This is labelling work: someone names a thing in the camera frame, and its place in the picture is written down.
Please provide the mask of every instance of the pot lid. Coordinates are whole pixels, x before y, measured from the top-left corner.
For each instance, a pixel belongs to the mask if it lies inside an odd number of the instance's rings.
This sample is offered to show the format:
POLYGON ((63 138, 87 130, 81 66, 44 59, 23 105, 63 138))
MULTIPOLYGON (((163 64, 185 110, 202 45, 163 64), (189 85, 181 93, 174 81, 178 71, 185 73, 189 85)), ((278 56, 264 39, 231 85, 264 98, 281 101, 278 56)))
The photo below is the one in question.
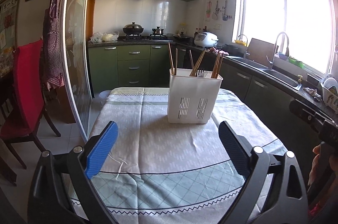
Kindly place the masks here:
POLYGON ((126 25, 124 28, 139 28, 139 29, 143 29, 142 26, 135 24, 135 22, 132 22, 131 24, 126 25))

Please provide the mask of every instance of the faucet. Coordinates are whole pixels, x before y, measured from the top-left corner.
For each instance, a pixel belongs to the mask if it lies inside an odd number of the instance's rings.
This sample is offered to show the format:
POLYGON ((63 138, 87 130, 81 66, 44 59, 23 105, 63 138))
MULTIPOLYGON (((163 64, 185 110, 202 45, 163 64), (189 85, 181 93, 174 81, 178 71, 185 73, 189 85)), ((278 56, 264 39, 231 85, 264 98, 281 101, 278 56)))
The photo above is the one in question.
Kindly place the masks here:
POLYGON ((250 53, 246 52, 246 50, 248 49, 248 37, 245 36, 244 34, 240 34, 240 35, 237 36, 237 38, 239 38, 239 36, 246 37, 246 45, 245 45, 244 56, 243 56, 243 59, 246 59, 246 55, 250 55, 250 53))
POLYGON ((269 69, 272 69, 273 68, 273 61, 274 61, 274 55, 276 53, 276 47, 277 47, 277 41, 278 41, 278 37, 280 35, 284 34, 286 36, 286 52, 285 52, 285 56, 289 57, 289 36, 288 34, 286 34, 284 31, 278 33, 277 35, 277 38, 276 38, 276 42, 275 42, 275 45, 273 46, 273 56, 272 56, 272 61, 269 60, 268 56, 266 56, 268 62, 269 62, 269 69))

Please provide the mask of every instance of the stainless steel sink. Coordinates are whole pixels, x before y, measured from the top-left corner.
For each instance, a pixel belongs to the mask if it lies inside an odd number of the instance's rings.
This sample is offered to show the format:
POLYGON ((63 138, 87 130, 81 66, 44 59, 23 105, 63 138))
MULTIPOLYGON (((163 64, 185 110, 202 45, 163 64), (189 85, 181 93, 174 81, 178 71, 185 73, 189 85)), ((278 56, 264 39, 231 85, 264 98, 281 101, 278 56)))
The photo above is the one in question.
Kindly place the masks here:
POLYGON ((295 80, 292 80, 291 78, 271 69, 264 69, 265 73, 270 74, 271 76, 277 78, 278 80, 283 81, 284 83, 288 84, 289 86, 293 88, 299 88, 300 84, 297 83, 295 80))
POLYGON ((264 65, 261 65, 257 62, 254 62, 252 60, 249 60, 249 59, 244 59, 244 58, 239 58, 239 57, 229 57, 230 59, 232 60, 235 60, 235 61, 238 61, 238 62, 241 62, 241 63, 244 63, 248 66, 251 66, 251 67, 255 67, 255 68, 266 68, 266 66, 264 65))

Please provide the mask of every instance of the electrical outlet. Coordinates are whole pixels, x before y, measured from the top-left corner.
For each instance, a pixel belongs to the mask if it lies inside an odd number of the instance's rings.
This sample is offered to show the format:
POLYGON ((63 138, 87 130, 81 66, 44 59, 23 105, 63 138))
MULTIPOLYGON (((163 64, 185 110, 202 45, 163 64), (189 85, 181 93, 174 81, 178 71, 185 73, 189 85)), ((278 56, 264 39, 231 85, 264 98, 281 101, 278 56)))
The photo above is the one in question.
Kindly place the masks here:
POLYGON ((214 24, 214 29, 221 30, 222 29, 222 25, 219 24, 219 23, 216 23, 216 24, 214 24))

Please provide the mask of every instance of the checkered apron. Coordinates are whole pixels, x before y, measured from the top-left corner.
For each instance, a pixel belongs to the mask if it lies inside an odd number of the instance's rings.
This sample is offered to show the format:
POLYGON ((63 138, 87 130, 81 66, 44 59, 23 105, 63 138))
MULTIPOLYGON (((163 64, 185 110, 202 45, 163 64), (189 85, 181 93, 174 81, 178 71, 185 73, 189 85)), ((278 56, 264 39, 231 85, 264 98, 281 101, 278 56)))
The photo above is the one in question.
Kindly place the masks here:
POLYGON ((48 90, 65 85, 60 51, 59 6, 60 0, 51 0, 50 7, 45 10, 43 23, 44 71, 48 90))

